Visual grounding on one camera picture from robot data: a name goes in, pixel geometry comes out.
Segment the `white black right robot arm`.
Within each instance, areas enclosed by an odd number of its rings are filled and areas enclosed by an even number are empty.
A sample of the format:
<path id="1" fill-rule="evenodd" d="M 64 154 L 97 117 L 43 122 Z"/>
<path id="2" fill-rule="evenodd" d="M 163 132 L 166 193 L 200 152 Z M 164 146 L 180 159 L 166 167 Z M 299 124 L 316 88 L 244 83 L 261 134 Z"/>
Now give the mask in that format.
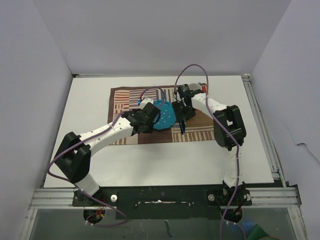
<path id="1" fill-rule="evenodd" d="M 214 140 L 227 150 L 223 182 L 229 188 L 222 192 L 222 197 L 227 204 L 235 204 L 241 198 L 240 191 L 235 187 L 241 184 L 241 147 L 247 136 L 239 107 L 219 103 L 206 93 L 185 95 L 181 100 L 172 102 L 172 107 L 182 135 L 186 131 L 185 121 L 195 117 L 196 110 L 212 119 Z"/>

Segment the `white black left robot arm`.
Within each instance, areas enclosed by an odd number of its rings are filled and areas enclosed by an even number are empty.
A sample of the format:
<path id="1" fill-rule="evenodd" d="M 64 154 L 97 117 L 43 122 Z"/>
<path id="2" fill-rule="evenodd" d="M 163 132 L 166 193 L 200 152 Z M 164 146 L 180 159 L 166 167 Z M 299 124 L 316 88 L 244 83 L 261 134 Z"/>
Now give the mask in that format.
<path id="1" fill-rule="evenodd" d="M 98 151 L 123 138 L 153 132 L 161 110 L 148 102 L 142 109 L 120 113 L 116 119 L 93 131 L 66 134 L 53 159 L 64 179 L 85 192 L 84 200 L 95 206 L 100 203 L 100 186 L 90 174 L 91 157 Z"/>

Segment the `blue metallic knife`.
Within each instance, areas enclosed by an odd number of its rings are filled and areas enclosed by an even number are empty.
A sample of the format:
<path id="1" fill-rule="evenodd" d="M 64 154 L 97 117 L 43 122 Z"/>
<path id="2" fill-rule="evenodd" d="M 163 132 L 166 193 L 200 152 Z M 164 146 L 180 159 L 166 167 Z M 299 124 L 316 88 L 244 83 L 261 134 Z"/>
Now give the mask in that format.
<path id="1" fill-rule="evenodd" d="M 185 121 L 183 119 L 179 122 L 179 127 L 180 127 L 180 133 L 182 135 L 184 135 L 184 133 L 186 131 L 186 125 L 185 125 Z"/>

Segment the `striped patchwork placemat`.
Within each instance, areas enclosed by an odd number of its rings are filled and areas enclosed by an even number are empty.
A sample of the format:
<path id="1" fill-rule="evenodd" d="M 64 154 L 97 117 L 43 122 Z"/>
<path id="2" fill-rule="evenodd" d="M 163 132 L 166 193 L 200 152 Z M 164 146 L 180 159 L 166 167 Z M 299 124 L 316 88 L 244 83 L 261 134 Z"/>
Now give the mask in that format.
<path id="1" fill-rule="evenodd" d="M 159 89 L 147 89 L 140 87 L 116 87 L 110 90 L 108 121 L 114 120 L 120 112 L 138 108 L 138 99 L 144 98 L 162 100 L 172 103 L 174 101 L 174 87 L 163 85 L 160 87 L 164 91 L 161 94 Z M 139 144 L 162 144 L 162 143 L 182 143 L 214 140 L 214 124 L 211 118 L 199 110 L 195 111 L 196 116 L 185 121 L 185 133 L 181 134 L 180 126 L 176 122 L 169 129 L 156 130 L 151 134 L 141 133 L 134 136 L 117 140 L 113 145 L 139 145 Z"/>

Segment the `white blue mug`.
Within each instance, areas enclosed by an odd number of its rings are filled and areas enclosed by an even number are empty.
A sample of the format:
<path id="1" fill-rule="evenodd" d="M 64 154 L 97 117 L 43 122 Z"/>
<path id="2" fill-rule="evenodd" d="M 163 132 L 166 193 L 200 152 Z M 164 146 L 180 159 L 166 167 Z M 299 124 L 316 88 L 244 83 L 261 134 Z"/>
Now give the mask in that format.
<path id="1" fill-rule="evenodd" d="M 190 83 L 188 87 L 191 91 L 202 90 L 202 86 L 198 83 Z"/>

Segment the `blue polka dot plate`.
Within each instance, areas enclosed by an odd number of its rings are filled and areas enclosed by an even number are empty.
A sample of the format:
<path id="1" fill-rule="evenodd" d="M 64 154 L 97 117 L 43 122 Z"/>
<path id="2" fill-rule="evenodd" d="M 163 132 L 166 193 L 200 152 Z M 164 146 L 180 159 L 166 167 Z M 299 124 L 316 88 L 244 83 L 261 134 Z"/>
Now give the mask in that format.
<path id="1" fill-rule="evenodd" d="M 153 128 L 158 131 L 170 129 L 176 123 L 176 114 L 172 104 L 168 101 L 164 101 L 160 107 L 161 103 L 162 100 L 153 101 L 153 104 L 160 109 L 160 119 L 153 126 Z"/>

